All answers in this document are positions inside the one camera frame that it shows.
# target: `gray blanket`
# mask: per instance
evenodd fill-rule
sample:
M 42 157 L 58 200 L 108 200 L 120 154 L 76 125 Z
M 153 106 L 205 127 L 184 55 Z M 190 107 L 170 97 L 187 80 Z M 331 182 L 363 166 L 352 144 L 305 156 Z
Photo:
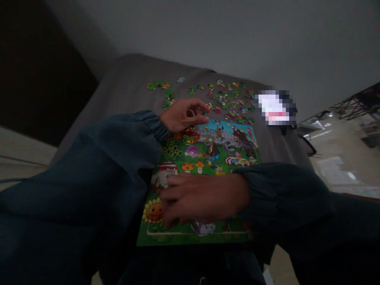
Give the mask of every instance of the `gray blanket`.
M 177 83 L 176 81 L 182 76 L 186 78 L 184 82 Z M 161 113 L 162 105 L 165 103 L 164 92 L 159 89 L 149 91 L 146 88 L 149 82 L 172 83 L 171 89 L 174 91 L 175 99 L 193 96 L 208 103 L 211 100 L 207 98 L 207 85 L 211 83 L 217 86 L 216 82 L 219 79 L 229 84 L 243 80 L 247 89 L 254 91 L 267 88 L 266 85 L 254 81 L 218 74 L 212 70 L 181 65 L 145 55 L 126 55 L 118 59 L 110 68 L 66 134 L 51 163 L 56 163 L 62 157 L 79 130 L 91 122 L 114 114 L 134 113 L 144 109 L 150 109 L 156 114 Z M 195 95 L 190 95 L 187 90 L 195 84 L 204 86 L 205 90 L 197 90 Z M 220 114 L 211 111 L 208 117 L 214 120 L 225 120 L 224 114 L 227 112 L 223 109 Z M 312 169 L 309 158 L 293 130 L 289 129 L 283 136 L 277 126 L 265 124 L 259 109 L 247 115 L 255 119 L 253 130 L 263 162 L 289 162 Z

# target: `dark blue sleeve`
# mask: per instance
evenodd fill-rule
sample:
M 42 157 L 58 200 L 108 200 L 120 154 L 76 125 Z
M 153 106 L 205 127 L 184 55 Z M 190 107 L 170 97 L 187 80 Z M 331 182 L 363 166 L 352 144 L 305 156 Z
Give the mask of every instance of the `dark blue sleeve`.
M 347 243 L 379 248 L 379 203 L 332 193 L 315 172 L 293 164 L 261 163 L 234 172 L 250 186 L 249 206 L 239 216 L 292 258 L 310 260 Z
M 139 171 L 157 165 L 167 136 L 151 111 L 110 117 L 52 168 L 0 192 L 0 283 L 88 284 L 140 210 Z

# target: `sunflower cartoon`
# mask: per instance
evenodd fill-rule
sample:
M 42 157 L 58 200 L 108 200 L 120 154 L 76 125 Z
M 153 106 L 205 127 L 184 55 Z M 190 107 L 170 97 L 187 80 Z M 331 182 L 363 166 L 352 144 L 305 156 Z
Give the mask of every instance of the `sunflower cartoon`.
M 163 221 L 162 217 L 162 204 L 159 197 L 145 204 L 144 212 L 142 215 L 142 218 L 145 222 L 149 221 L 149 223 L 152 222 L 154 224 L 161 223 Z

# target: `left hand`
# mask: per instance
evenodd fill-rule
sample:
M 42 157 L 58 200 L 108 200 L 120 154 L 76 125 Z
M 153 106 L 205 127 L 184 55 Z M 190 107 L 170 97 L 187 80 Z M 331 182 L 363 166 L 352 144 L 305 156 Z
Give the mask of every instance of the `left hand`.
M 178 219 L 181 224 L 224 220 L 237 215 L 249 204 L 249 184 L 241 174 L 180 173 L 169 176 L 167 185 L 160 196 L 166 228 Z
M 210 112 L 210 109 L 201 99 L 179 99 L 158 117 L 170 133 L 178 133 L 191 125 L 207 124 L 209 122 L 208 117 L 202 115 L 200 108 L 206 113 Z M 188 111 L 189 109 L 194 111 L 195 117 L 190 117 L 191 112 Z

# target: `dark blue jacket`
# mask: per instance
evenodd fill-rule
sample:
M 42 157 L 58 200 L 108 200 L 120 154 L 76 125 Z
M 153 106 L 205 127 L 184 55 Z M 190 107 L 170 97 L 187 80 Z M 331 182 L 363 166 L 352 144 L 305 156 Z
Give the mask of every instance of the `dark blue jacket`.
M 110 117 L 84 128 L 49 170 L 0 192 L 0 283 L 89 284 L 98 270 L 106 284 L 199 284 L 203 276 L 209 284 L 263 282 L 251 253 L 135 248 L 134 217 L 168 135 L 151 111 Z M 251 186 L 241 217 L 295 262 L 313 262 L 346 242 L 379 249 L 376 203 L 331 194 L 295 165 L 263 163 L 238 172 Z M 113 279 L 110 264 L 121 248 L 123 276 Z

